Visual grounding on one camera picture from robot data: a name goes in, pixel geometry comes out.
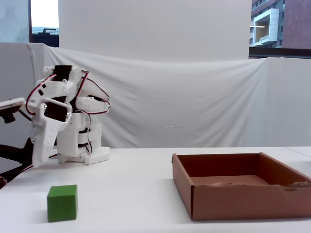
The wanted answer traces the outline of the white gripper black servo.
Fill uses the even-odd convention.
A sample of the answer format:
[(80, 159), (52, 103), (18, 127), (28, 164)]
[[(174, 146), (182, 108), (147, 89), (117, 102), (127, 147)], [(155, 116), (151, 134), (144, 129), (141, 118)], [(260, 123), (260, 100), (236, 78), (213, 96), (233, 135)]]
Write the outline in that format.
[(66, 97), (44, 97), (38, 102), (36, 116), (32, 117), (32, 165), (37, 168), (47, 162), (59, 130), (64, 130), (72, 116), (72, 107)]

